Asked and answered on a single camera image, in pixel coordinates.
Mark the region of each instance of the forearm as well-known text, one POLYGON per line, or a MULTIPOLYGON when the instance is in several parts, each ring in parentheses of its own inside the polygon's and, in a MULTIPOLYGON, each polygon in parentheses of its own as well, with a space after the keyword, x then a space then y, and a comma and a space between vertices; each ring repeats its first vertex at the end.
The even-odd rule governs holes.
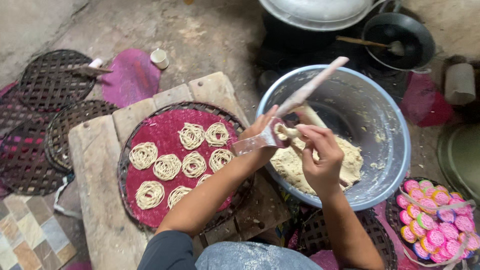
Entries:
POLYGON ((384 269, 383 261, 340 188, 322 199, 333 252, 340 267, 384 269))
POLYGON ((156 234, 175 230, 195 236, 211 220, 227 197, 256 168, 248 157, 234 158, 203 184, 186 194, 171 209, 158 227, 156 234))

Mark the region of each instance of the aluminum bowl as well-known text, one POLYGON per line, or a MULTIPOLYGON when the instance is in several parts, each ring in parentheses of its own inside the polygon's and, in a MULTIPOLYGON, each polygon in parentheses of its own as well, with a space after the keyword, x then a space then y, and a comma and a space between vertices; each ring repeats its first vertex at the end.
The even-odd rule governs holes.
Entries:
MULTIPOLYGON (((278 79, 260 101, 257 116, 283 103, 326 67, 306 66, 278 79)), ((361 180, 345 192, 353 210, 368 209, 391 196, 410 166, 411 146, 405 118, 385 90, 366 76, 341 67, 309 97, 308 103, 334 134, 362 149, 361 180)), ((294 114, 285 117, 294 118, 294 114)), ((293 187, 271 163, 266 167, 293 196, 314 207, 322 207, 317 196, 293 187)))

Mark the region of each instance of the black sleeve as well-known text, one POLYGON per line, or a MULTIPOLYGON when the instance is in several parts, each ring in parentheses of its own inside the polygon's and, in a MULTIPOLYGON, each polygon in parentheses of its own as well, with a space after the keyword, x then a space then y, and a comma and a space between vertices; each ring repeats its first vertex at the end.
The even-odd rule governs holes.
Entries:
POLYGON ((164 231, 148 242, 138 270, 160 269, 196 270, 190 236, 178 231, 164 231))

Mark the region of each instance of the white cup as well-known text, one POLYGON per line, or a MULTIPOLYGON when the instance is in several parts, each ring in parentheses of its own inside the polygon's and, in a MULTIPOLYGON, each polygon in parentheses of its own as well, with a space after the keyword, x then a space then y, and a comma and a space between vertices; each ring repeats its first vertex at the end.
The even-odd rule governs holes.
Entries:
POLYGON ((150 60, 159 69, 166 69, 170 61, 168 61, 167 53, 162 49, 156 49, 150 54, 150 60))

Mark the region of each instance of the pot lid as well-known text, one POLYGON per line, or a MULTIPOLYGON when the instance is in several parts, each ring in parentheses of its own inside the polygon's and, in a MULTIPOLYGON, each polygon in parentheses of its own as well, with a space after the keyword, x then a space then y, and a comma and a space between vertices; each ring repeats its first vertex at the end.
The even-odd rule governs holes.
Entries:
POLYGON ((302 29, 335 31, 363 19, 373 0, 260 0, 277 19, 302 29))

